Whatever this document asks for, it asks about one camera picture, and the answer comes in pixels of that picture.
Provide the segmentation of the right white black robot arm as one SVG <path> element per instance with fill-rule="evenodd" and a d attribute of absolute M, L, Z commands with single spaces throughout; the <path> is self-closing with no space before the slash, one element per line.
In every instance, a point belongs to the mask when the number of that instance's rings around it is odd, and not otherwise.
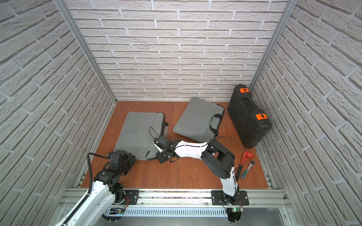
<path fill-rule="evenodd" d="M 154 139 L 158 149 L 157 158 L 161 164 L 172 158 L 194 158 L 202 160 L 222 183 L 222 194 L 226 204 L 236 203 L 239 186 L 235 170 L 235 155 L 215 139 L 205 143 L 189 143 L 182 140 L 174 142 L 164 136 Z"/>

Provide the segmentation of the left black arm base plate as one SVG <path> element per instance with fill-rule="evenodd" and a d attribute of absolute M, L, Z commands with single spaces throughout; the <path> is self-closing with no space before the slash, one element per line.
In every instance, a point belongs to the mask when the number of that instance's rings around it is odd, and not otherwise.
<path fill-rule="evenodd" d="M 127 203 L 128 203 L 128 205 L 137 204 L 139 193 L 140 193 L 139 190 L 126 189 L 123 192 L 124 192 L 124 197 L 123 197 L 123 201 L 121 202 L 121 205 L 126 205 Z"/>

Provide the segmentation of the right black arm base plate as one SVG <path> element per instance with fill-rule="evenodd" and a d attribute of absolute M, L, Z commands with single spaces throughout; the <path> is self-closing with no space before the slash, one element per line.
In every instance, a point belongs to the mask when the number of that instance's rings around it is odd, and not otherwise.
<path fill-rule="evenodd" d="M 247 192 L 243 190 L 237 190 L 236 194 L 233 197 L 226 195 L 222 190 L 213 190 L 211 191 L 211 198 L 213 205 L 249 205 Z"/>

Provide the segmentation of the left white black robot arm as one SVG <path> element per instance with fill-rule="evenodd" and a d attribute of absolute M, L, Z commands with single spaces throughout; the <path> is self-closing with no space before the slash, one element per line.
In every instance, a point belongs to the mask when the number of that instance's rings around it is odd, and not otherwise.
<path fill-rule="evenodd" d="M 91 155 L 109 160 L 95 177 L 91 167 Z M 135 156 L 124 150 L 117 150 L 107 156 L 88 153 L 86 158 L 89 188 L 71 211 L 57 223 L 58 226 L 94 226 L 112 204 L 120 204 L 123 211 L 131 202 L 119 180 L 129 173 L 136 161 Z"/>

